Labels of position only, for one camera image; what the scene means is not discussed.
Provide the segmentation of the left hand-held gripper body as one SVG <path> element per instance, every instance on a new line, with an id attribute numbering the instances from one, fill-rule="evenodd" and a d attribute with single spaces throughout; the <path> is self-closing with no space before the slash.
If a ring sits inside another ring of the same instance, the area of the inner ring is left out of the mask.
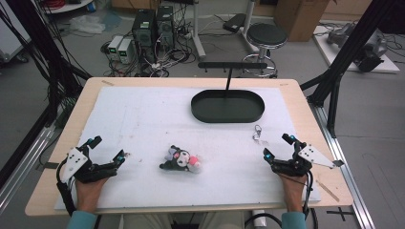
<path id="1" fill-rule="evenodd" d="M 90 160 L 89 147 L 76 147 L 71 150 L 66 159 L 66 165 L 61 177 L 62 182 L 67 182 L 74 177 L 82 183 L 95 182 L 117 174 L 118 156 L 106 164 L 95 164 Z"/>

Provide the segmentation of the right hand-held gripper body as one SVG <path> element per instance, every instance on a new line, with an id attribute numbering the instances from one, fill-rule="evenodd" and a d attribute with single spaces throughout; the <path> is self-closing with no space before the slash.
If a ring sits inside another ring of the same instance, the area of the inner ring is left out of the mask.
<path id="1" fill-rule="evenodd" d="M 290 177 L 302 177 L 310 171 L 313 164 L 330 169 L 341 167 L 344 164 L 341 159 L 328 159 L 311 144 L 294 143 L 293 148 L 294 151 L 288 160 L 282 160 L 274 155 L 270 155 L 270 167 L 274 173 Z"/>

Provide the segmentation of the dark grey plush toy keychain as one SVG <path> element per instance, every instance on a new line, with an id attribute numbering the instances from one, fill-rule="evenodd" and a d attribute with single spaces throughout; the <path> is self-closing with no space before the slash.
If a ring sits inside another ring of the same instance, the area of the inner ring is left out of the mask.
<path id="1" fill-rule="evenodd" d="M 175 145 L 169 148 L 168 154 L 164 158 L 165 162 L 160 165 L 162 170 L 184 171 L 194 174 L 202 170 L 202 164 L 197 156 L 192 156 Z"/>

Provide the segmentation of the black peg stand with tray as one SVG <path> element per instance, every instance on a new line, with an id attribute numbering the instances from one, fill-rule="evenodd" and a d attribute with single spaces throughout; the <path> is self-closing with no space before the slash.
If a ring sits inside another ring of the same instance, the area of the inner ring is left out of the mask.
<path id="1" fill-rule="evenodd" d="M 259 120 L 265 111 L 264 100 L 248 90 L 230 90 L 234 69 L 262 70 L 266 63 L 201 62 L 201 69 L 229 69 L 224 90 L 204 90 L 191 99 L 191 112 L 205 123 L 252 123 Z"/>

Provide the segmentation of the person's left hand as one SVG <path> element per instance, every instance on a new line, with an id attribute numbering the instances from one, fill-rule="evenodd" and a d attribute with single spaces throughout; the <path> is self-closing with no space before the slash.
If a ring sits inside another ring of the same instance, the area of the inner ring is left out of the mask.
<path id="1" fill-rule="evenodd" d="M 102 188 L 106 182 L 107 178 L 90 183 L 82 183 L 77 180 L 75 182 L 77 196 L 76 209 L 93 214 L 96 211 Z"/>

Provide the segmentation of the thin wooden stick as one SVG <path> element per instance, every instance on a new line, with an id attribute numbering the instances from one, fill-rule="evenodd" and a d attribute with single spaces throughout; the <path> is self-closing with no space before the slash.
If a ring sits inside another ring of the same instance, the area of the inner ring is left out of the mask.
<path id="1" fill-rule="evenodd" d="M 316 182 L 318 185 L 326 192 L 328 193 L 335 201 L 339 202 L 340 199 L 337 195 L 335 195 L 324 183 L 316 179 Z"/>

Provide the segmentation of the black tape cross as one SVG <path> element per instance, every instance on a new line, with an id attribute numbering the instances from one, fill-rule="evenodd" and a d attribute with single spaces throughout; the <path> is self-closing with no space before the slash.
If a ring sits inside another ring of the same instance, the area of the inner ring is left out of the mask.
<path id="1" fill-rule="evenodd" d="M 336 211 L 327 210 L 326 213 L 330 214 L 330 215 L 338 215 L 338 216 L 341 217 L 341 219 L 343 221 L 346 221 L 345 216 L 353 216 L 354 215 L 353 212 L 343 211 L 341 207 L 337 207 Z"/>

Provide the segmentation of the white bench power supply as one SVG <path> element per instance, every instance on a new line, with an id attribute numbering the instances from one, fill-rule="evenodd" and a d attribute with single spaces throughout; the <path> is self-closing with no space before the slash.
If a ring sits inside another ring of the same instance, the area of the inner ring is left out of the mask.
<path id="1" fill-rule="evenodd" d="M 107 47 L 109 58 L 113 61 L 119 61 L 118 48 L 122 39 L 122 35 L 116 35 Z"/>
<path id="2" fill-rule="evenodd" d="M 132 41 L 129 38 L 124 38 L 118 48 L 118 55 L 122 64 L 130 64 L 133 57 Z"/>

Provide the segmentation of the round black stool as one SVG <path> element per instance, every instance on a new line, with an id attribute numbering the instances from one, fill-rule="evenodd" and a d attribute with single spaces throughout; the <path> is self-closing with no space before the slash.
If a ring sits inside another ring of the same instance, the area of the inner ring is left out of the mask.
<path id="1" fill-rule="evenodd" d="M 288 40 L 287 34 L 275 25 L 256 23 L 246 33 L 247 42 L 258 49 L 243 58 L 246 63 L 266 63 L 263 69 L 246 69 L 248 73 L 258 77 L 276 78 L 278 71 L 270 52 L 283 47 Z"/>

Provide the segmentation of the white board with grey device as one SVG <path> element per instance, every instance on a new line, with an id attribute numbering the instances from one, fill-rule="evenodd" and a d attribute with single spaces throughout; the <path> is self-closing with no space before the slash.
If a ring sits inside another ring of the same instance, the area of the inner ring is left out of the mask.
<path id="1" fill-rule="evenodd" d="M 356 38 L 358 32 L 355 28 L 350 29 L 350 25 L 347 24 L 337 31 L 328 31 L 321 26 L 315 29 L 313 36 L 329 65 L 340 60 L 348 62 L 351 59 L 349 71 L 362 73 L 399 71 L 399 68 L 384 53 L 378 52 L 377 38 L 374 45 L 370 43 L 370 36 L 364 38 L 361 43 Z"/>

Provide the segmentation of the large black computer tower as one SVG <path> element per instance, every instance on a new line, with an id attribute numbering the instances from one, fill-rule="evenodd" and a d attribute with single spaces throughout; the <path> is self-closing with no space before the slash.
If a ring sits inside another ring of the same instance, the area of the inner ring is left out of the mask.
<path id="1" fill-rule="evenodd" d="M 140 9 L 132 27 L 137 55 L 142 63 L 155 63 L 154 47 L 157 40 L 157 23 L 154 10 Z"/>

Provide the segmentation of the white desk leg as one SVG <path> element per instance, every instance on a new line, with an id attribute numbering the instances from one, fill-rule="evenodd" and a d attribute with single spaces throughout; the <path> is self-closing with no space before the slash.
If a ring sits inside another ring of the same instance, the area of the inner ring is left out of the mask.
<path id="1" fill-rule="evenodd" d="M 252 44 L 250 44 L 248 42 L 247 31 L 250 27 L 251 18 L 252 18 L 254 6 L 255 6 L 255 1 L 256 0 L 247 0 L 247 7 L 246 7 L 246 11 L 245 11 L 245 23 L 244 23 L 244 26 L 242 28 L 240 28 L 241 35 L 242 35 L 243 39 L 245 40 L 245 43 L 248 45 L 249 50 L 253 53 L 257 53 L 259 50 L 257 47 L 253 46 Z"/>
<path id="2" fill-rule="evenodd" d="M 193 2 L 193 31 L 192 39 L 200 59 L 204 59 L 206 57 L 205 50 L 203 48 L 202 41 L 199 37 L 199 0 L 192 0 Z"/>

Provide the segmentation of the black flat box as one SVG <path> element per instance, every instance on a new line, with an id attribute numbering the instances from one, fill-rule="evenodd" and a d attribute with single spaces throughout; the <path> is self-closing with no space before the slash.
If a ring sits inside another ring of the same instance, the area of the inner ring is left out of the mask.
<path id="1" fill-rule="evenodd" d="M 237 32 L 245 24 L 245 14 L 237 13 L 232 18 L 224 22 L 223 29 L 230 32 Z"/>

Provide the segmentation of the slim black computer tower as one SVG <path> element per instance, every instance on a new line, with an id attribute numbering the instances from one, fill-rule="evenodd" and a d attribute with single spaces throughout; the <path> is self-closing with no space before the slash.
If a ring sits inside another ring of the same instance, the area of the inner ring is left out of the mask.
<path id="1" fill-rule="evenodd" d="M 174 48 L 173 13 L 172 6 L 159 6 L 157 10 L 158 41 L 165 51 Z"/>

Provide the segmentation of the aluminium rail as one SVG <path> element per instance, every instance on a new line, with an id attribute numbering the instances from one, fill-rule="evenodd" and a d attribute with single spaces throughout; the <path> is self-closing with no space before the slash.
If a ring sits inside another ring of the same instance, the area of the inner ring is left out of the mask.
<path id="1" fill-rule="evenodd" d="M 318 123 L 318 126 L 321 129 L 324 139 L 326 140 L 330 148 L 331 154 L 335 159 L 340 159 L 344 162 L 344 165 L 340 167 L 340 170 L 352 194 L 353 199 L 352 209 L 356 217 L 356 220 L 359 224 L 359 227 L 361 229 L 375 229 L 373 219 L 357 187 L 355 179 L 352 175 L 351 168 L 345 158 L 343 150 L 338 140 L 332 137 L 332 134 L 327 128 L 328 118 L 325 110 L 323 108 L 314 107 L 313 105 L 310 105 L 309 107 L 311 108 L 311 111 Z"/>
<path id="2" fill-rule="evenodd" d="M 12 198 L 22 185 L 40 154 L 45 150 L 55 132 L 55 127 L 43 128 L 23 151 L 24 155 L 16 164 L 11 176 L 0 189 L 0 216 L 5 212 Z"/>

